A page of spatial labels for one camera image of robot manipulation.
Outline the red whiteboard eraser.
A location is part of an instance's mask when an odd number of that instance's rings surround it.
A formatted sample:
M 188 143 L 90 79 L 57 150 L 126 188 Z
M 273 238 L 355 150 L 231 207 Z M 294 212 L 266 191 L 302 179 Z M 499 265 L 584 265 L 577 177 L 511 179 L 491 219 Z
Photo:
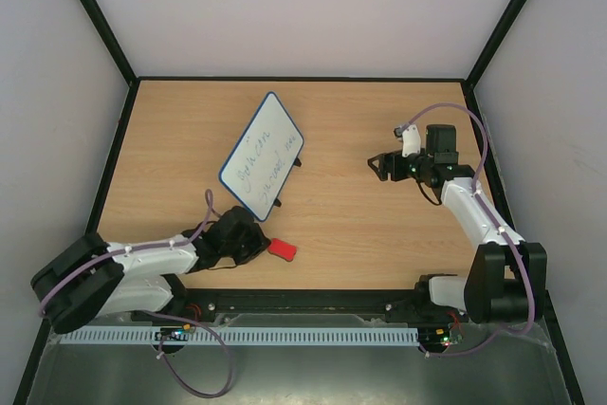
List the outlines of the red whiteboard eraser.
M 267 248 L 267 252 L 286 262 L 292 262 L 297 254 L 297 248 L 283 240 L 272 238 Z

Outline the small blue-framed whiteboard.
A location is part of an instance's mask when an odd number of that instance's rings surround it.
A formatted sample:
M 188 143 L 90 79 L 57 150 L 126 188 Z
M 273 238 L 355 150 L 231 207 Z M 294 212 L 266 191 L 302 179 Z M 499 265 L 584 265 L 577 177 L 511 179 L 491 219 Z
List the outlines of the small blue-framed whiteboard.
M 220 183 L 260 222 L 268 219 L 304 147 L 276 93 L 268 92 L 220 168 Z

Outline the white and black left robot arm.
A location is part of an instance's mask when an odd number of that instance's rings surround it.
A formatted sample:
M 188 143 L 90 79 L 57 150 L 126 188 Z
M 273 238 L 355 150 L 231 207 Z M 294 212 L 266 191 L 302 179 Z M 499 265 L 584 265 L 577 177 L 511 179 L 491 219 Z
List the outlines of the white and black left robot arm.
M 58 334 L 67 334 L 113 314 L 151 312 L 181 316 L 188 291 L 184 274 L 210 270 L 223 259 L 239 267 L 266 251 L 270 240 L 244 208 L 194 229 L 137 244 L 106 242 L 87 233 L 31 279 L 39 311 Z

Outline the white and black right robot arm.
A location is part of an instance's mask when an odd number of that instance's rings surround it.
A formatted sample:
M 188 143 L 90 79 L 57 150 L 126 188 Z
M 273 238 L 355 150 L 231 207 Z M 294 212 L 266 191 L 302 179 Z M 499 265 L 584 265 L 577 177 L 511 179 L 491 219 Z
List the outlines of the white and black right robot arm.
M 421 134 L 409 124 L 397 127 L 395 137 L 400 149 L 370 158 L 369 167 L 382 181 L 413 180 L 427 200 L 450 210 L 475 250 L 467 277 L 421 277 L 424 291 L 414 297 L 415 314 L 431 322 L 452 307 L 476 323 L 541 318 L 547 253 L 508 225 L 472 167 L 460 163 L 455 127 L 431 124 Z

